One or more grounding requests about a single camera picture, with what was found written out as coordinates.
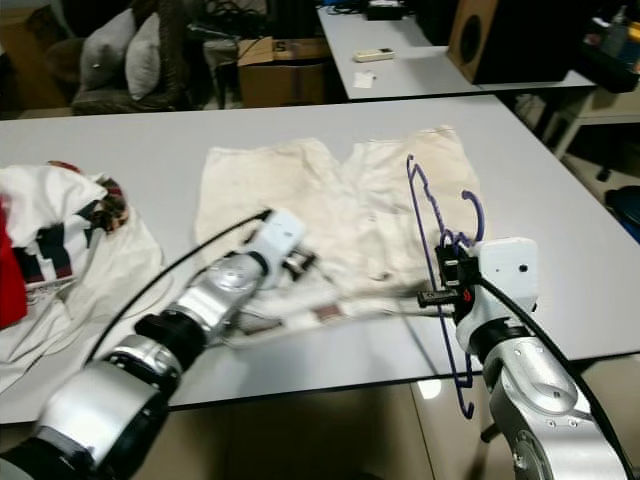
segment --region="speaker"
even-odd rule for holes
[[[460,0],[448,56],[471,83],[559,81],[595,8],[593,0]]]
[[[415,0],[409,5],[416,13],[416,23],[431,45],[449,45],[458,0]]]

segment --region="black cord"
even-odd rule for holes
[[[613,425],[611,425],[611,421],[607,414],[605,413],[602,405],[596,398],[595,394],[587,385],[587,382],[582,378],[582,376],[575,371],[571,362],[565,357],[560,348],[549,338],[546,332],[536,323],[536,321],[525,312],[516,302],[511,300],[502,290],[496,287],[493,283],[487,280],[484,277],[479,277],[474,282],[477,285],[480,285],[482,288],[487,290],[491,295],[493,295],[496,299],[502,302],[509,310],[511,310],[517,317],[524,323],[543,343],[547,349],[551,352],[551,354],[556,357],[560,365],[567,371],[572,380],[576,383],[578,388],[582,391],[587,401],[591,405],[591,414],[593,418],[600,426],[602,433],[605,438],[609,441],[611,447],[615,450],[622,465],[624,467],[625,473],[630,480],[633,480],[633,469],[629,464],[629,460],[624,453],[622,445],[620,444],[620,440],[616,435],[615,430],[613,429]]]
[[[229,35],[258,38],[267,34],[267,16],[253,8],[240,8],[232,0],[214,0],[205,5],[202,20]]]
[[[247,223],[253,222],[254,220],[265,220],[269,216],[270,213],[271,213],[271,210],[263,210],[262,212],[260,212],[260,213],[258,213],[256,215],[253,215],[251,217],[245,218],[244,220],[241,220],[238,223],[236,223],[234,225],[231,225],[228,228],[225,228],[223,231],[221,231],[220,233],[217,233],[213,237],[209,238],[206,242],[204,242],[204,243],[198,245],[197,247],[193,248],[191,251],[189,251],[188,253],[184,254],[179,259],[177,259],[175,262],[173,262],[171,265],[169,265],[164,270],[162,270],[160,273],[158,273],[158,275],[156,275],[149,283],[147,283],[142,288],[142,290],[140,290],[131,300],[129,300],[129,302],[127,302],[127,304],[124,307],[122,307],[122,309],[116,314],[116,316],[113,317],[111,322],[109,322],[107,327],[104,329],[104,331],[100,335],[100,338],[98,338],[96,343],[93,345],[93,348],[89,352],[89,355],[87,355],[87,358],[84,361],[84,364],[86,365],[86,364],[88,364],[89,362],[91,362],[93,360],[96,352],[100,348],[100,345],[102,345],[102,342],[104,342],[104,339],[107,338],[107,335],[109,335],[109,332],[111,332],[111,330],[113,330],[113,327],[115,327],[117,325],[117,323],[122,319],[124,314],[127,313],[127,311],[138,300],[140,300],[140,298],[145,293],[147,293],[151,287],[153,287],[162,278],[164,278],[165,275],[167,275],[169,272],[171,272],[174,268],[176,268],[178,265],[183,263],[185,260],[188,260],[189,258],[193,257],[200,250],[202,250],[205,247],[208,247],[213,242],[219,240],[220,238],[224,237],[228,233],[230,233],[230,232],[232,232],[232,231],[234,231],[234,230],[246,225]]]

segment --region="gray table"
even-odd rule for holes
[[[593,86],[574,71],[562,82],[472,85],[447,57],[448,47],[432,46],[413,17],[369,22],[362,15],[330,15],[326,8],[319,9],[318,16],[351,101]],[[353,61],[354,52],[370,48],[392,48],[396,57],[381,62]],[[366,71],[376,75],[373,87],[354,87],[354,74]]]
[[[537,318],[566,354],[582,359],[640,350],[640,248],[492,96],[0,122],[0,164],[57,159],[109,172],[171,261],[193,245],[210,146],[253,148],[316,137],[346,158],[354,142],[440,124],[453,125],[462,138],[494,236],[538,242]],[[192,269],[178,272],[176,288]],[[326,328],[251,350],[215,348],[188,372],[173,405],[448,375],[438,322],[410,321],[428,358],[398,319]],[[44,399],[78,368],[95,335],[87,329],[0,394],[0,423],[34,420]]]

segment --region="table leg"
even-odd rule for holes
[[[218,95],[218,109],[224,110],[227,104],[227,72],[224,66],[216,68],[216,93]]]
[[[567,152],[569,145],[573,142],[573,139],[578,134],[578,130],[582,126],[582,121],[578,117],[574,117],[569,121],[567,128],[562,133],[562,137],[558,141],[558,144],[553,148],[553,154],[556,158],[561,159]]]
[[[542,111],[542,115],[540,115],[540,120],[538,120],[536,128],[533,129],[534,135],[540,140],[542,140],[544,132],[547,131],[547,127],[549,127],[551,118],[558,110],[558,107],[560,107],[563,98],[564,94],[560,91],[560,89],[556,89],[548,93],[546,105],[544,107],[544,110]]]

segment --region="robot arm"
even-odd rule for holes
[[[2,455],[0,477],[131,477],[162,428],[184,372],[257,290],[275,285],[303,234],[293,215],[272,213],[248,243],[71,377],[46,404],[34,436]]]
[[[516,478],[630,478],[585,393],[541,339],[487,290],[493,285],[522,310],[535,310],[535,242],[509,238],[479,243],[468,255],[453,247],[436,253],[446,290],[423,293],[420,304],[453,299],[458,343],[483,364],[491,414],[511,448]]]

